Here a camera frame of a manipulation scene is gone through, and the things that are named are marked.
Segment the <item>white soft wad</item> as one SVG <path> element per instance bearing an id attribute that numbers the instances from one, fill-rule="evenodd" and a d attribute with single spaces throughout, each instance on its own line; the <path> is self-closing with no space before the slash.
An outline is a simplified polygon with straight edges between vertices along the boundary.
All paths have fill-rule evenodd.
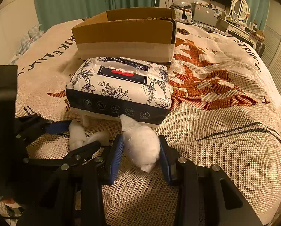
<path id="1" fill-rule="evenodd" d="M 68 129 L 70 151 L 95 141 L 99 141 L 102 146 L 110 146 L 108 131 L 96 132 L 87 137 L 84 128 L 76 120 L 71 121 Z"/>
<path id="2" fill-rule="evenodd" d="M 157 134 L 124 114 L 120 115 L 124 151 L 134 165 L 150 173 L 159 159 L 160 141 Z"/>

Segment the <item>white soft wad on blanket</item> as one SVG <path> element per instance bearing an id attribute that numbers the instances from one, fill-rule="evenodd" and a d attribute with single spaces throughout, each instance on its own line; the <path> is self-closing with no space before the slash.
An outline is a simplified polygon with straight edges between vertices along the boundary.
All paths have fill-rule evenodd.
<path id="1" fill-rule="evenodd" d="M 108 131 L 96 132 L 87 137 L 84 128 L 76 120 L 71 121 L 68 129 L 70 151 L 95 141 L 99 141 L 102 146 L 110 146 Z"/>

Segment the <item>beige woven bed blanket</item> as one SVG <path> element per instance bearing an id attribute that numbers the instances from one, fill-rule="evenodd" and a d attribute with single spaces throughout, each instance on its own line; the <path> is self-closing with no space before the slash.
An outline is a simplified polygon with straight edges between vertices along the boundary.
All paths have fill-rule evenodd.
<path id="1" fill-rule="evenodd" d="M 76 24 L 53 26 L 17 61 L 16 116 L 79 118 L 65 93 L 84 63 Z M 232 36 L 180 23 L 168 82 L 170 112 L 155 132 L 195 164 L 218 164 L 270 223 L 281 202 L 281 95 L 261 58 Z"/>

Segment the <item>plaid blue bedsheet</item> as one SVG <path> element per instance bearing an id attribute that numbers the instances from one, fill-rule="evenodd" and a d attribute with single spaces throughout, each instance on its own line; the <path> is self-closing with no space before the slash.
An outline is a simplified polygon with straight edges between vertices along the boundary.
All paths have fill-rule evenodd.
<path id="1" fill-rule="evenodd" d="M 9 65 L 16 65 L 16 62 L 21 58 L 24 53 L 30 48 L 30 46 L 39 40 L 44 34 L 44 31 L 41 28 L 41 24 L 34 25 L 20 40 L 19 48 L 16 50 L 13 55 Z"/>

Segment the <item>brown cardboard box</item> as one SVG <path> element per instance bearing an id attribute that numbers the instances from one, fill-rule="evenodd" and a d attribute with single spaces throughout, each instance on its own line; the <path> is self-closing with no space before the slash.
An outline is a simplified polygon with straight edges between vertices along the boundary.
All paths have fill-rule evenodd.
<path id="1" fill-rule="evenodd" d="M 169 65 L 174 56 L 175 11 L 159 7 L 108 10 L 72 28 L 82 59 L 125 57 Z"/>

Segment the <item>white suitcase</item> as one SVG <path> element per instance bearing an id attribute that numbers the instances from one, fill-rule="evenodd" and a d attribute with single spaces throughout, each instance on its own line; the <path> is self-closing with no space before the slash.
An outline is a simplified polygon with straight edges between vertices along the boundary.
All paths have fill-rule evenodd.
<path id="1" fill-rule="evenodd" d="M 174 11 L 177 19 L 181 19 L 187 22 L 192 21 L 193 13 L 191 10 L 183 9 L 183 8 L 175 8 Z"/>

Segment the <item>white vanity table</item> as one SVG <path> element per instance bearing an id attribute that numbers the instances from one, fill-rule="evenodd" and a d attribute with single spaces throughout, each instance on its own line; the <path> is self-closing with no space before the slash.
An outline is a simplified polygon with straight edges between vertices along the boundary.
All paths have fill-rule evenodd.
<path id="1" fill-rule="evenodd" d="M 264 43 L 254 38 L 254 36 L 247 33 L 246 31 L 234 26 L 233 24 L 228 24 L 226 32 L 233 35 L 240 41 L 249 44 L 258 54 L 262 54 L 265 50 Z"/>

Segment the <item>grey mini fridge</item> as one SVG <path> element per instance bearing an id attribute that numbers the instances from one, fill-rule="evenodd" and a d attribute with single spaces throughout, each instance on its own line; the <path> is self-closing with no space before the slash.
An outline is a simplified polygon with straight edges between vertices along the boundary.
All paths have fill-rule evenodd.
<path id="1" fill-rule="evenodd" d="M 219 11 L 205 7 L 203 5 L 195 4 L 193 12 L 193 20 L 207 24 L 209 26 L 216 26 L 218 21 Z"/>

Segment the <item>white oval vanity mirror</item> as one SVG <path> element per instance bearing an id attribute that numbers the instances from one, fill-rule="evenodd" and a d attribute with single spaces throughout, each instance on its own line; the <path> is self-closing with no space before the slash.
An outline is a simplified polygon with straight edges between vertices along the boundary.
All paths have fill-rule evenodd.
<path id="1" fill-rule="evenodd" d="M 247 20 L 250 15 L 250 8 L 246 0 L 234 0 L 230 8 L 230 15 L 233 21 Z"/>

